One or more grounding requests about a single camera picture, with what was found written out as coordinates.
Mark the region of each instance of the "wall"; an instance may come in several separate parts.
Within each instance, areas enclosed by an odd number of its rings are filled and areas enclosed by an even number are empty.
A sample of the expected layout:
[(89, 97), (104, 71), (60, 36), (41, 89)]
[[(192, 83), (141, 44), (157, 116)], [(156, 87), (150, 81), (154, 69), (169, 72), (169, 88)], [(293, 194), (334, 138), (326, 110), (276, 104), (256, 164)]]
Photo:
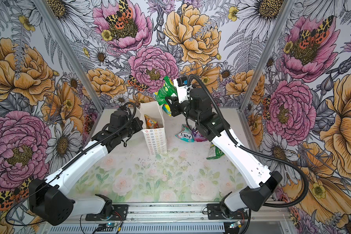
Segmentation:
[(21, 201), (31, 180), (84, 145), (98, 113), (82, 90), (32, 2), (0, 0), (0, 233), (38, 230), (14, 227), (5, 216), (17, 225), (40, 220)]
[[(290, 209), (298, 232), (351, 233), (351, 0), (297, 1), (298, 10), (262, 71), (264, 95), (244, 111), (259, 150), (309, 178), (308, 195)], [(278, 200), (295, 199), (299, 174), (265, 163), (284, 178)]]
[[(75, 52), (93, 63), (88, 77), (105, 105), (153, 101), (164, 76), (197, 74), (220, 106), (237, 106), (251, 79), (240, 72), (255, 68), (283, 0), (273, 6), (239, 0), (127, 0), (122, 5), (131, 15), (118, 23), (117, 11), (123, 9), (115, 0), (48, 2), (68, 39), (81, 46)], [(265, 17), (257, 17), (260, 11)], [(262, 97), (263, 82), (259, 89)]]

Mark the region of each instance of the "pink peony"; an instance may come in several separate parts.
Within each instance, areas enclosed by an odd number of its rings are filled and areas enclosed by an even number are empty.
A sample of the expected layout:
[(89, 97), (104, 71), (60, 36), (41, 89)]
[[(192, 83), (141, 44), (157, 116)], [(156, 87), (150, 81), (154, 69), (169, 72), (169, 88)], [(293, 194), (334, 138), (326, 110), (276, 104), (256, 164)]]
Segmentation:
[(281, 135), (291, 146), (301, 143), (315, 124), (316, 110), (311, 103), (312, 93), (301, 81), (280, 81), (271, 96), (268, 132)]
[(178, 78), (175, 58), (168, 52), (153, 46), (141, 48), (129, 58), (131, 75), (139, 83), (147, 85), (149, 92), (157, 92), (164, 84), (164, 77)]
[(283, 54), (276, 62), (277, 69), (290, 74), (295, 79), (312, 82), (323, 74), (333, 63), (338, 53), (333, 52), (339, 31), (335, 30), (335, 17), (328, 30), (329, 35), (320, 44), (310, 43), (305, 49), (300, 48), (302, 40), (299, 39), (300, 31), (313, 31), (321, 25), (322, 21), (316, 19), (309, 21), (303, 16), (294, 24), (290, 35), (285, 38), (286, 45)]
[(0, 117), (0, 192), (14, 190), (30, 176), (45, 176), (49, 138), (47, 125), (28, 112), (12, 111)]
[(110, 27), (106, 21), (106, 17), (110, 15), (116, 15), (118, 9), (118, 3), (112, 6), (110, 3), (108, 7), (101, 8), (94, 7), (92, 10), (92, 16), (94, 17), (95, 31), (102, 34), (102, 41), (108, 43), (108, 53), (117, 55), (126, 53), (128, 51), (134, 51), (141, 48), (144, 45), (148, 45), (152, 39), (152, 21), (149, 16), (145, 17), (144, 13), (141, 12), (138, 4), (131, 3), (128, 0), (129, 7), (132, 9), (132, 19), (130, 19), (123, 29), (116, 29)]

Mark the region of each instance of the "floral tabletop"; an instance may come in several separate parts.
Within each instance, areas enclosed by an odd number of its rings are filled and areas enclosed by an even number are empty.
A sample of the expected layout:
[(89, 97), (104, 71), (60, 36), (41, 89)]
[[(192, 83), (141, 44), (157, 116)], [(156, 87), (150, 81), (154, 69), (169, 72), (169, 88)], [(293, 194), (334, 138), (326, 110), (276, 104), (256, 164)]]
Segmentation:
[(183, 116), (164, 118), (168, 152), (151, 156), (142, 133), (137, 133), (126, 148), (117, 146), (92, 166), (70, 195), (103, 194), (113, 202), (220, 201), (230, 191), (246, 187), (227, 156), (206, 159), (210, 142), (184, 142), (175, 136)]

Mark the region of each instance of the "green packet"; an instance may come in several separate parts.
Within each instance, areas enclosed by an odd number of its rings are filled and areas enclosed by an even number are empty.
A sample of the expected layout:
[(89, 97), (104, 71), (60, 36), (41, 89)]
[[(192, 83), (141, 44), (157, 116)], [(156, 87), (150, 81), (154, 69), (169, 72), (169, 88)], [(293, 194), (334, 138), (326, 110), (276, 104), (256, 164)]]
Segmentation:
[(167, 101), (165, 100), (165, 97), (177, 96), (177, 90), (175, 89), (173, 82), (170, 80), (170, 78), (166, 76), (164, 77), (164, 80), (165, 80), (164, 85), (159, 89), (159, 91), (154, 93), (156, 101), (159, 103), (159, 105), (163, 105), (167, 103)]
[(211, 143), (207, 157), (208, 160), (218, 159), (224, 155), (225, 154), (217, 146)]

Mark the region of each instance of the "metal post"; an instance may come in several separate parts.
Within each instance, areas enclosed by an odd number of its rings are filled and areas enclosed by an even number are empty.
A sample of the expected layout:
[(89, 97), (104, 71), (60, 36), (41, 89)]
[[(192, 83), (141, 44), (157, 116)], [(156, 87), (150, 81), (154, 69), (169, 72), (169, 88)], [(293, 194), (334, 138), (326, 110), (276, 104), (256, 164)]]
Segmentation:
[(33, 1), (33, 3), (39, 10), (49, 29), (51, 30), (51, 33), (53, 34), (52, 37), (56, 39), (56, 41), (59, 43), (61, 49), (64, 51), (66, 57), (68, 58), (75, 72), (77, 73), (77, 76), (81, 79), (84, 87), (90, 94), (91, 100), (94, 102), (96, 109), (99, 113), (102, 113), (103, 105), (95, 90), (93, 89), (89, 79), (87, 78), (87, 75), (82, 65), (79, 63), (79, 60), (74, 53), (74, 50), (71, 48), (67, 37), (65, 36), (64, 32), (61, 31), (62, 26), (53, 14), (51, 8), (47, 3), (47, 0), (37, 0)]
[(274, 25), (273, 31), (268, 37), (267, 43), (265, 44), (265, 48), (254, 70), (252, 80), (247, 87), (246, 93), (244, 94), (243, 101), (241, 102), (241, 105), (240, 105), (240, 111), (244, 111), (244, 108), (247, 106), (248, 101), (250, 100), (251, 95), (255, 89), (255, 86), (260, 79), (262, 70), (264, 69), (264, 66), (267, 63), (268, 58), (271, 54), (271, 51), (278, 39), (278, 35), (280, 35), (282, 28), (285, 26), (286, 20), (288, 19), (294, 4), (295, 4), (295, 0), (285, 0), (283, 2), (281, 11), (278, 14), (278, 18)]

